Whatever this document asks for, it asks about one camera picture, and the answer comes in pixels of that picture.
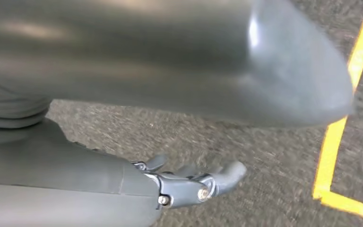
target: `yellow painted line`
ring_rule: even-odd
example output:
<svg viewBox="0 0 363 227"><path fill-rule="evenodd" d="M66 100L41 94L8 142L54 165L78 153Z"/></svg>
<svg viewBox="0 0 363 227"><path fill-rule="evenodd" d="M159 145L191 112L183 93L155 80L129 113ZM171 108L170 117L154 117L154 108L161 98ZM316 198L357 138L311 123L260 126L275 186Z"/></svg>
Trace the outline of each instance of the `yellow painted line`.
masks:
<svg viewBox="0 0 363 227"><path fill-rule="evenodd" d="M363 203L343 195L334 192L326 192L323 194L321 202L323 205L363 217Z"/></svg>
<svg viewBox="0 0 363 227"><path fill-rule="evenodd" d="M348 61L348 71L355 91L363 72L363 23ZM329 125L325 132L312 196L321 199L324 205L363 217L363 203L330 191L346 121L347 117Z"/></svg>

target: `gray plastic cover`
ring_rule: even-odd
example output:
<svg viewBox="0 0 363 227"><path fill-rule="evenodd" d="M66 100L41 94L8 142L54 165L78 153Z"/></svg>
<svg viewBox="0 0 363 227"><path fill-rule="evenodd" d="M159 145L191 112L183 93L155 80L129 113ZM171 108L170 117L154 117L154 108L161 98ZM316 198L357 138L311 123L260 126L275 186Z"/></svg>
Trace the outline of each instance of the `gray plastic cover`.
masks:
<svg viewBox="0 0 363 227"><path fill-rule="evenodd" d="M334 122L353 92L288 0L0 0L0 86L275 127Z"/></svg>

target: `prosthetic hand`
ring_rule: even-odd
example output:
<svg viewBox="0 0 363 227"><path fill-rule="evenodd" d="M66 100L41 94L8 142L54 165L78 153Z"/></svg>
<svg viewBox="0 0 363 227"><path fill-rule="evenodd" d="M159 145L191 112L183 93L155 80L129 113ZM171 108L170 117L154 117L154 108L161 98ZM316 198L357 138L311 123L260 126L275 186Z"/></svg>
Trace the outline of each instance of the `prosthetic hand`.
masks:
<svg viewBox="0 0 363 227"><path fill-rule="evenodd" d="M161 155L147 163L138 161L132 164L156 182L158 203L166 208L197 205L230 192L246 174L246 167L241 162L232 162L203 174L198 174L194 165L183 166L175 173L155 173L165 164L165 156Z"/></svg>

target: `screw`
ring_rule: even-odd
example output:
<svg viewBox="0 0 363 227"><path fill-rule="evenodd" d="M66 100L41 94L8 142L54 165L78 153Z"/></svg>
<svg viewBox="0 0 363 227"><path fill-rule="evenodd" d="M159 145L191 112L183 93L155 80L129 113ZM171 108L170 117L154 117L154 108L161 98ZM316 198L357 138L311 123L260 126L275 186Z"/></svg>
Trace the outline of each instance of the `screw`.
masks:
<svg viewBox="0 0 363 227"><path fill-rule="evenodd" d="M202 187L200 190L198 190L198 199L202 202L209 199L209 191L207 187Z"/></svg>
<svg viewBox="0 0 363 227"><path fill-rule="evenodd" d="M158 203L167 206L170 203L170 198L166 195L160 195L158 198Z"/></svg>

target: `gray pavement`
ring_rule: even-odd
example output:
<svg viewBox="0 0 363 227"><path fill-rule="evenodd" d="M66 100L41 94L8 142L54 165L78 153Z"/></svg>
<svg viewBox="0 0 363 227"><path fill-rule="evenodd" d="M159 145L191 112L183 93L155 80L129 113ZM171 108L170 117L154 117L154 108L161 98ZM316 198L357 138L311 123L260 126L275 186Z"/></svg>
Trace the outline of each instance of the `gray pavement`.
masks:
<svg viewBox="0 0 363 227"><path fill-rule="evenodd" d="M295 0L346 55L363 17L363 0ZM363 201L363 78L349 118L333 191ZM363 219L311 198L324 129L258 129L249 125L134 107L55 101L49 117L70 140L128 159L165 153L174 170L238 159L249 169L233 193L205 205L168 210L157 227L363 227Z"/></svg>

